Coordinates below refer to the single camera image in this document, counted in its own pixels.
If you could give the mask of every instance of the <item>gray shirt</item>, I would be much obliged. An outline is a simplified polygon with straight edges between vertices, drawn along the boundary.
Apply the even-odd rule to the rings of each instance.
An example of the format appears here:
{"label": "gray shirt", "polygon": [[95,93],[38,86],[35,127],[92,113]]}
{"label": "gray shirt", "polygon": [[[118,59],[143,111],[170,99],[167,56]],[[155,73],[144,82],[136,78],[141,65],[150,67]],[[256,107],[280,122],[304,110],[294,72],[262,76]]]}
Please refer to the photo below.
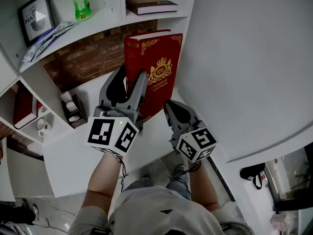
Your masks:
{"label": "gray shirt", "polygon": [[99,207],[80,209],[69,235],[252,235],[251,228],[233,221],[223,210],[203,206],[161,186],[124,191],[108,220]]}

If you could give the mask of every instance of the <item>green bottle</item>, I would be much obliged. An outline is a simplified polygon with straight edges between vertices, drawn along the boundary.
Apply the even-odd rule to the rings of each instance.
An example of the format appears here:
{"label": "green bottle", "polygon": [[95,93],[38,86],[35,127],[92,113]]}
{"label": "green bottle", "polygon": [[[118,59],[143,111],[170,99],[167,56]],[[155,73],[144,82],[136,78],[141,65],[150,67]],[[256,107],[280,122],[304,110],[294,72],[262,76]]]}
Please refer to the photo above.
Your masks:
{"label": "green bottle", "polygon": [[75,6],[75,17],[77,21],[87,20],[91,17],[89,0],[73,0]]}

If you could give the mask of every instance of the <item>tiled floor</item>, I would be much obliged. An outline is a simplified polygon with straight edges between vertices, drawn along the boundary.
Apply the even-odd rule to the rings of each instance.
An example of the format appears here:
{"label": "tiled floor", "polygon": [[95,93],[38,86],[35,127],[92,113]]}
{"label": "tiled floor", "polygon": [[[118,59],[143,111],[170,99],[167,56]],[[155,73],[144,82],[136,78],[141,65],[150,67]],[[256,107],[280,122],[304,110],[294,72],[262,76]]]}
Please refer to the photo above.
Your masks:
{"label": "tiled floor", "polygon": [[[231,201],[229,196],[227,195],[224,187],[222,186],[219,178],[217,177],[215,171],[210,165],[209,161],[204,159],[203,165],[205,166],[208,175],[217,191],[219,197],[219,203],[221,206],[224,206],[227,202]],[[168,177],[170,176],[169,170],[175,167],[177,164],[183,163],[183,159],[180,155],[176,155],[175,153],[171,153],[152,164],[142,168],[139,171],[130,173],[129,176],[124,180],[124,188],[126,188],[133,181],[139,179],[144,174],[149,174],[151,177],[151,181],[155,182],[156,185],[166,185],[169,182]],[[121,192],[121,184],[118,182],[113,201],[112,201],[112,209],[110,213],[114,209],[114,204]],[[84,200],[85,193],[80,193],[72,196],[60,197],[60,198],[41,198],[46,204],[53,206],[56,209],[61,211],[68,211],[73,215],[76,215],[82,205]],[[47,205],[45,205],[42,201],[38,199],[28,199],[29,205],[35,203],[39,209],[39,220],[34,222],[34,224],[38,224],[41,226],[47,226],[46,218],[50,222],[51,227],[56,227],[67,231],[70,225],[72,224],[74,217],[71,214],[65,212],[59,212]],[[22,229],[29,235],[63,235],[64,233],[58,230],[42,228],[39,226],[22,226]]]}

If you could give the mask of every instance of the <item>plastic bottle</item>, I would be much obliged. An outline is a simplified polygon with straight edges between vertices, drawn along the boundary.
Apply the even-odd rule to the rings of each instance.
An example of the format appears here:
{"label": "plastic bottle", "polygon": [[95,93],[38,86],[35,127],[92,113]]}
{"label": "plastic bottle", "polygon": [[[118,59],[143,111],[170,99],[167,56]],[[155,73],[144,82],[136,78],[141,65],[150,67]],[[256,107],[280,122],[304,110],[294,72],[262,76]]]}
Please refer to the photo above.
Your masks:
{"label": "plastic bottle", "polygon": [[91,17],[89,0],[73,0],[73,2],[77,21],[87,20]]}
{"label": "plastic bottle", "polygon": [[265,172],[261,171],[260,175],[261,175],[261,180],[262,180],[263,185],[268,187],[268,178],[266,177]]}

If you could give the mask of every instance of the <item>jeans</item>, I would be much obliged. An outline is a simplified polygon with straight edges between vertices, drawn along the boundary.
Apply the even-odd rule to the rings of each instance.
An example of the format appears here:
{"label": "jeans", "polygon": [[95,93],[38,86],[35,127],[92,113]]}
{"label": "jeans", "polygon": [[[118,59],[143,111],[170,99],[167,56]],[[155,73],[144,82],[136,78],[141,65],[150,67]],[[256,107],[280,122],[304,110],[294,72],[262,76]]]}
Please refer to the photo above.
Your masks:
{"label": "jeans", "polygon": [[[180,195],[182,195],[185,199],[191,200],[191,195],[188,192],[186,186],[181,182],[184,181],[182,179],[179,179],[178,181],[171,181],[166,186],[167,189],[174,190],[178,192]],[[131,183],[125,190],[131,190],[136,188],[144,188],[144,187],[151,187],[153,185],[145,183],[141,180],[137,180],[133,183]]]}

